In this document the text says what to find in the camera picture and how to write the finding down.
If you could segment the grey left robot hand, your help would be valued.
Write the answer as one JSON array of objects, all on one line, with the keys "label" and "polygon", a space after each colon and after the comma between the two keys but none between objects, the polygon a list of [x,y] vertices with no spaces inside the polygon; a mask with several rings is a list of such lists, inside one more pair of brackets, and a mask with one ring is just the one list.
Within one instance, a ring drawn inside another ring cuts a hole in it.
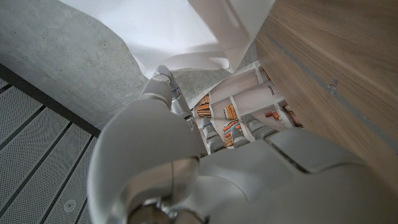
[{"label": "grey left robot hand", "polygon": [[161,65],[100,133],[87,202],[93,223],[396,223],[397,194],[363,159],[300,128],[253,116],[228,149],[198,128]]}]

